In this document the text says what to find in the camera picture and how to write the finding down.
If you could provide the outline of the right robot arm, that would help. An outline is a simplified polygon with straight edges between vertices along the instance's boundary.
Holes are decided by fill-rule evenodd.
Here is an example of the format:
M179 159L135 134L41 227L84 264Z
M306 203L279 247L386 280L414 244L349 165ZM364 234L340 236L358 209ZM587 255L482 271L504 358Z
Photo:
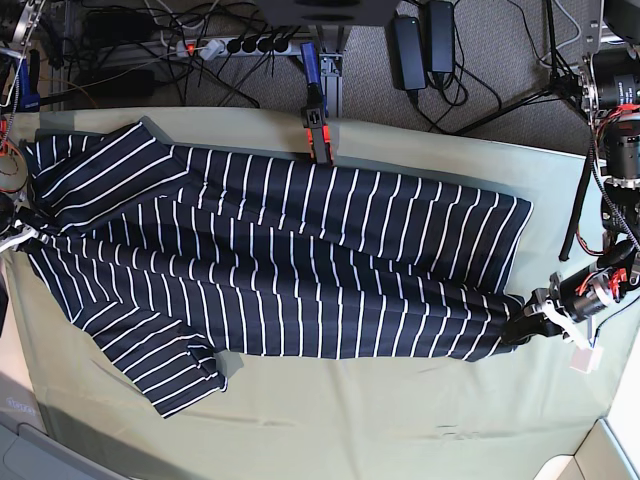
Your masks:
M26 198L27 165L17 144L10 139L16 115L40 106L39 64L31 60L29 47L45 3L1 3L1 250L15 249L36 236L34 228L18 216Z

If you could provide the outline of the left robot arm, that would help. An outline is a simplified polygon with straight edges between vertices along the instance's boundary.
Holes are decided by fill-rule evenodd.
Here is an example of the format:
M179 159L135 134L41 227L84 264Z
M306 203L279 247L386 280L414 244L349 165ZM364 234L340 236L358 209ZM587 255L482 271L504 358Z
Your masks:
M594 25L607 26L625 48L591 50L570 67L552 43L546 92L580 110L590 130L559 258L567 260L578 243L595 260L567 278L552 274L547 287L532 292L505 326L502 340L510 346L560 335L592 350L602 329L594 317L639 289L639 4L604 1ZM601 194L599 249L589 247L579 231L590 182Z

